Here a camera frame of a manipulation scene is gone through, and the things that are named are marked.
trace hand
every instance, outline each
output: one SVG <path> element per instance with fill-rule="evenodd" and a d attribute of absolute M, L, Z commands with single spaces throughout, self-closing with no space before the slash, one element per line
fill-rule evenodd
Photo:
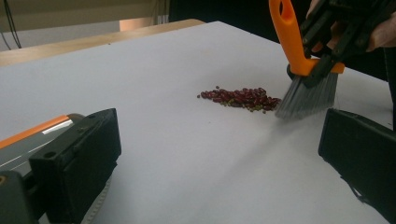
<path fill-rule="evenodd" d="M 318 3 L 319 0 L 312 0 L 311 6 L 306 15 L 308 15 Z M 333 49 L 345 30 L 345 25 L 336 22 L 332 26 L 332 40 L 327 43 L 327 47 Z M 379 23 L 373 30 L 370 36 L 369 46 L 367 51 L 372 51 L 377 48 L 392 48 L 396 47 L 396 12 L 390 15 L 386 21 Z M 322 43 L 317 43 L 313 48 L 313 52 L 318 52 L 323 48 Z"/>

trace orange handle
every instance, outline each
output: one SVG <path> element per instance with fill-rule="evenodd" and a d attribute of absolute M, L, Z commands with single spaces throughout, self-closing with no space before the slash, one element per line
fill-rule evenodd
<path fill-rule="evenodd" d="M 276 34 L 288 58 L 290 71 L 295 75 L 309 76 L 318 59 L 307 59 L 304 56 L 303 41 L 291 1 L 269 0 L 269 4 Z M 332 73 L 343 73 L 344 68 L 343 63 L 337 63 L 332 68 Z"/>

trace orange stripe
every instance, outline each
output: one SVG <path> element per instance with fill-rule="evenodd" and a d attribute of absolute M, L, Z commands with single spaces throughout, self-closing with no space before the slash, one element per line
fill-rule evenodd
<path fill-rule="evenodd" d="M 39 124 L 39 125 L 35 126 L 34 128 L 28 129 L 21 133 L 17 133 L 14 136 L 11 136 L 11 137 L 1 141 L 0 149 L 2 149 L 3 147 L 9 146 L 15 142 L 21 141 L 23 138 L 29 137 L 30 135 L 33 135 L 35 133 L 43 132 L 44 130 L 46 130 L 50 127 L 53 127 L 59 123 L 67 121 L 68 119 L 70 119 L 70 118 L 67 117 L 66 115 L 61 115 L 58 118 L 51 119 L 51 120 L 46 121 L 42 124 Z"/>

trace white tabletop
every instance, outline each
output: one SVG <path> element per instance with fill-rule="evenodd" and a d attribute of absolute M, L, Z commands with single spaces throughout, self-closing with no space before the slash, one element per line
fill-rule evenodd
<path fill-rule="evenodd" d="M 0 67 L 0 139 L 117 108 L 122 155 L 97 224 L 387 223 L 318 155 L 324 112 L 283 122 L 196 98 L 217 85 L 282 98 L 287 64 L 278 44 L 212 22 Z M 391 128 L 386 82 L 347 69 L 335 107 Z"/>

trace pile of beans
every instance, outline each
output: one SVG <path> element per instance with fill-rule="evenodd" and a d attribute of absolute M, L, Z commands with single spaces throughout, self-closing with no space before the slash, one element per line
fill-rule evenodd
<path fill-rule="evenodd" d="M 212 100 L 225 106 L 243 107 L 250 112 L 262 110 L 264 114 L 266 111 L 275 110 L 280 103 L 280 99 L 268 96 L 263 88 L 226 91 L 217 86 L 213 91 L 202 91 L 197 98 Z"/>

